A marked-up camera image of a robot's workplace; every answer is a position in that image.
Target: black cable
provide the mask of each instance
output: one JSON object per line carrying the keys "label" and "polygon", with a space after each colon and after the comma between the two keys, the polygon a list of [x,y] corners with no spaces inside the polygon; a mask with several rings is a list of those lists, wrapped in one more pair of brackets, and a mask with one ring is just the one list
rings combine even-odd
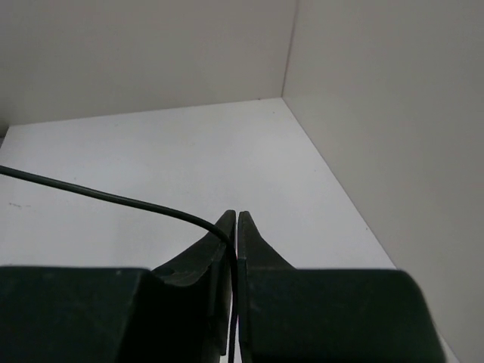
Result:
{"label": "black cable", "polygon": [[228,261],[231,270],[232,312],[229,330],[230,335],[228,345],[228,362],[234,362],[235,327],[237,325],[237,255],[235,253],[235,248],[232,245],[229,236],[226,235],[222,229],[204,219],[176,209],[168,208],[167,206],[159,206],[157,204],[121,197],[115,194],[104,193],[103,191],[96,191],[95,189],[86,188],[81,185],[75,185],[52,178],[46,178],[45,176],[31,174],[29,172],[22,172],[20,170],[8,168],[7,166],[0,166],[0,175],[6,175],[12,178],[24,180],[26,182],[32,182],[51,188],[61,189],[62,191],[69,191],[71,193],[81,194],[86,197],[103,200],[105,202],[120,204],[122,206],[130,206],[131,208],[147,210],[148,212],[163,214],[164,216],[181,219],[182,221],[206,229],[208,232],[213,233],[216,237],[220,238],[220,240],[222,240],[222,242],[224,242],[227,246]]}

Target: wall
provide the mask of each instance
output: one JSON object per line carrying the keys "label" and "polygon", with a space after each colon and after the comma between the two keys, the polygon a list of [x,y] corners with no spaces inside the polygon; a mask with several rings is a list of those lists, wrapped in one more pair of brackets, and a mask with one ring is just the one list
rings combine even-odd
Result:
{"label": "wall", "polygon": [[484,2],[300,2],[284,100],[459,359],[484,358]]}
{"label": "wall", "polygon": [[280,97],[295,0],[4,0],[5,124]]}

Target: wire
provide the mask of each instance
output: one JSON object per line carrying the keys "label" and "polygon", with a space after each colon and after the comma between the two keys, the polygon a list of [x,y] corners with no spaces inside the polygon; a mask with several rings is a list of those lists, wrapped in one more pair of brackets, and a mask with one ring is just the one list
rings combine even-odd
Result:
{"label": "wire", "polygon": [[237,255],[235,253],[235,248],[228,235],[224,233],[222,229],[216,225],[201,219],[199,217],[193,216],[191,214],[182,212],[180,210],[172,209],[167,206],[160,206],[157,204],[152,204],[148,202],[143,202],[141,200],[121,197],[115,194],[104,193],[103,191],[96,191],[95,189],[86,188],[81,185],[67,183],[65,181],[60,181],[52,178],[47,178],[45,176],[40,176],[37,174],[31,174],[29,172],[23,172],[21,170],[8,168],[7,166],[0,166],[0,175],[10,176],[12,178],[24,180],[26,182],[32,182],[35,184],[45,185],[47,187],[61,189],[62,191],[69,191],[75,194],[81,194],[86,197],[103,200],[109,203],[120,204],[122,206],[130,206],[131,208],[147,210],[148,212],[163,214],[164,216],[172,217],[175,219],[181,219],[182,221],[191,223],[192,225],[197,225],[208,232],[214,234],[216,237],[220,238],[222,242],[225,243],[228,251],[228,261],[231,270],[231,284],[232,284],[232,312],[230,320],[229,329],[229,345],[228,345],[228,362],[234,362],[235,354],[235,328],[237,325]]}

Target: white wall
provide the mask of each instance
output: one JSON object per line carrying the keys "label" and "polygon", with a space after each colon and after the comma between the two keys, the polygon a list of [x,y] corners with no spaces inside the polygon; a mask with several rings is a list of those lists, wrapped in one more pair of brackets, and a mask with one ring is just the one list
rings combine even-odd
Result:
{"label": "white wall", "polygon": [[4,0],[0,120],[280,97],[296,0]]}
{"label": "white wall", "polygon": [[284,99],[458,358],[484,359],[484,2],[300,2]]}

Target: white table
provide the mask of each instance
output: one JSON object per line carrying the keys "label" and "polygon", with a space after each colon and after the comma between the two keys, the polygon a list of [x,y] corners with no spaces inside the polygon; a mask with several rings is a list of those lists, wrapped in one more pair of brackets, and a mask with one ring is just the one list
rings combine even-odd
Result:
{"label": "white table", "polygon": [[[13,126],[0,164],[215,222],[249,210],[298,268],[393,268],[281,99]],[[154,268],[206,232],[0,177],[0,265]]]}

